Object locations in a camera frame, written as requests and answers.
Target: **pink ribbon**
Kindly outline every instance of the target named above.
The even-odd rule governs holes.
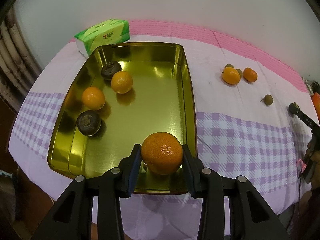
[[[298,159],[297,160],[297,167],[299,166],[299,163],[301,165],[301,171],[304,172],[304,170],[306,169],[307,165],[303,162],[302,159]]]

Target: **orange object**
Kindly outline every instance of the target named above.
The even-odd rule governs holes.
[[[258,78],[258,74],[253,69],[247,67],[243,71],[243,77],[249,82],[255,82]]]
[[[118,94],[125,94],[132,88],[133,80],[127,71],[118,71],[111,79],[111,88]]]
[[[88,87],[82,93],[82,103],[91,110],[103,108],[106,99],[103,92],[96,87]]]
[[[318,93],[315,93],[311,97],[311,100],[313,102],[313,105],[315,106],[318,119],[320,120],[320,95]]]
[[[143,141],[141,157],[152,172],[169,175],[175,173],[182,163],[182,146],[172,134],[156,132]]]
[[[236,69],[226,67],[223,69],[222,79],[230,85],[236,85],[239,83],[241,77]]]

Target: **table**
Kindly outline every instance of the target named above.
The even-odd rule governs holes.
[[[307,89],[292,68],[228,35],[169,22],[130,21],[130,41],[181,44],[190,69],[198,157],[221,176],[246,176],[279,214],[298,200],[296,161],[307,149],[310,129],[287,106],[296,102],[317,121]],[[71,82],[85,58],[71,40],[47,65],[26,97],[14,124],[9,151],[29,179],[57,199],[71,182],[47,164],[52,129]],[[226,64],[250,67],[258,80],[235,87],[221,80]],[[274,103],[260,100],[271,94]],[[302,183],[302,194],[309,190]],[[185,195],[137,195],[121,199],[124,232],[133,239],[196,239],[202,200]],[[225,234],[230,233],[225,199]],[[97,199],[92,221],[97,221]]]

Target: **tray rim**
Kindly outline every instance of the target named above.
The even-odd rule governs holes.
[[[116,43],[116,44],[107,44],[107,45],[101,45],[98,46],[97,48],[95,48],[92,53],[90,54],[90,56],[86,59],[86,61],[84,62],[84,64],[81,66],[81,68],[79,69],[79,71],[82,69],[82,67],[85,65],[85,63],[89,60],[90,57],[94,57],[94,54],[101,49],[102,47],[111,47],[111,48],[117,48],[117,47],[129,47],[129,46],[166,46],[166,47],[178,47],[181,49],[181,51],[183,52],[183,56],[185,58],[185,65],[188,71],[188,77],[189,77],[189,81],[190,81],[190,88],[191,88],[191,96],[192,96],[192,105],[193,105],[193,113],[194,113],[194,131],[195,131],[195,157],[197,158],[198,156],[198,150],[197,150],[197,126],[196,126],[196,107],[195,107],[195,99],[194,99],[194,93],[193,93],[193,85],[192,85],[192,79],[191,79],[191,75],[190,75],[190,70],[189,70],[189,66],[188,66],[188,62],[187,62],[187,56],[185,54],[185,50],[183,48],[183,46],[181,44],[178,43],[170,43],[170,42],[158,42],[158,41],[133,41],[133,42],[123,42],[123,43]],[[52,129],[52,135],[51,135],[51,139],[50,139],[50,144],[49,144],[49,148],[48,148],[48,155],[47,155],[47,163],[48,166],[51,170],[67,177],[70,179],[74,179],[76,176],[73,175],[69,170],[68,172],[65,172],[63,170],[60,169],[56,169],[54,168],[54,166],[52,165],[52,153],[53,153],[53,146],[54,146],[54,142],[56,139],[56,133],[58,131],[60,122],[61,122],[61,118],[63,115],[63,111],[61,111],[61,108],[63,106],[63,104],[65,103],[65,99],[68,95],[68,93],[70,92],[71,89],[71,85],[73,83],[73,81],[70,84],[70,87],[68,89],[68,92],[66,93],[65,98],[63,99],[63,102],[61,104],[61,107],[59,109],[59,113],[57,115],[57,119],[56,122],[54,124],[54,127]],[[179,192],[166,192],[167,190],[163,190],[163,192],[157,192],[157,193],[152,193],[152,192],[134,192],[137,194],[146,194],[146,195],[181,195],[181,194],[185,194],[188,191],[179,191]]]

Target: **brown curtain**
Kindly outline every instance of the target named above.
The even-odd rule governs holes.
[[[16,112],[40,75],[16,25],[13,9],[0,24],[0,97]]]

